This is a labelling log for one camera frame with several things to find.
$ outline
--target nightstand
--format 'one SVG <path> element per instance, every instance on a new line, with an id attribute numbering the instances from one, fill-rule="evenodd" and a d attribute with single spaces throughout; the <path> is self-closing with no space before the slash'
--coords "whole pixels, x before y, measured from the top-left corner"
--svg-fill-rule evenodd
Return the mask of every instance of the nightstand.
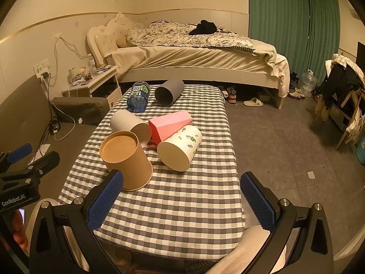
<path id="1" fill-rule="evenodd" d="M 107 98 L 109 107 L 122 97 L 122 91 L 116 76 L 117 66 L 112 66 L 103 74 L 95 76 L 85 85 L 75 85 L 69 90 L 62 91 L 64 97 L 104 97 Z"/>

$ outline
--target blue basket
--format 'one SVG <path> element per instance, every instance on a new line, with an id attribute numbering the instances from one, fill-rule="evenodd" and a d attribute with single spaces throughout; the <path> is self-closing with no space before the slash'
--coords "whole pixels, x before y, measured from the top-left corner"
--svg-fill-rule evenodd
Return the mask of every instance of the blue basket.
<path id="1" fill-rule="evenodd" d="M 365 164 L 365 136 L 360 140 L 356 149 L 356 156 L 360 163 Z"/>

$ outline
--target nightstand drawer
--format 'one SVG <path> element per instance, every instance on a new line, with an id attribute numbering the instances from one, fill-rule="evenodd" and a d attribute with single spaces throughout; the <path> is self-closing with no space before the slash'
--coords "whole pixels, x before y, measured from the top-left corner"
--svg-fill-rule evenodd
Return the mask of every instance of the nightstand drawer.
<path id="1" fill-rule="evenodd" d="M 122 91 L 120 90 L 120 87 L 117 87 L 115 91 L 113 91 L 108 97 L 108 103 L 110 109 L 114 106 L 116 102 L 119 101 L 119 99 L 122 97 Z"/>

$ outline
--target screw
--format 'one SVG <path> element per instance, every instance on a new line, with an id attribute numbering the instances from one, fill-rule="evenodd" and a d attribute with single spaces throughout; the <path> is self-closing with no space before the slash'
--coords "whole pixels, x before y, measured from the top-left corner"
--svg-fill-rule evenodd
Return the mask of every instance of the screw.
<path id="1" fill-rule="evenodd" d="M 290 201 L 288 199 L 281 199 L 280 203 L 282 204 L 282 206 L 287 207 L 290 205 Z"/>
<path id="2" fill-rule="evenodd" d="M 49 202 L 48 201 L 44 201 L 42 204 L 41 204 L 41 207 L 42 208 L 47 208 L 48 207 L 48 205 L 49 205 Z"/>
<path id="3" fill-rule="evenodd" d="M 314 204 L 314 208 L 315 208 L 316 210 L 318 210 L 318 211 L 321 211 L 321 210 L 322 210 L 322 205 L 321 205 L 321 204 L 319 204 L 319 203 L 315 203 L 315 204 Z"/>
<path id="4" fill-rule="evenodd" d="M 77 197 L 76 199 L 74 199 L 73 201 L 75 204 L 81 204 L 83 202 L 83 197 Z"/>

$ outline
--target logo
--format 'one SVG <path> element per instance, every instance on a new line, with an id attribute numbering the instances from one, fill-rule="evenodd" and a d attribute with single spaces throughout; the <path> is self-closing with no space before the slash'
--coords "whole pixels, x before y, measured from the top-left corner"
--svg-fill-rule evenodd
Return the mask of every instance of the logo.
<path id="1" fill-rule="evenodd" d="M 25 199 L 25 195 L 24 194 L 22 194 L 20 196 L 17 196 L 16 198 L 8 199 L 8 201 L 6 201 L 6 202 L 1 202 L 1 205 L 3 207 L 5 207 L 5 206 L 8 206 L 10 204 L 14 204 L 14 203 L 16 203 L 18 201 L 21 201 L 23 199 Z"/>

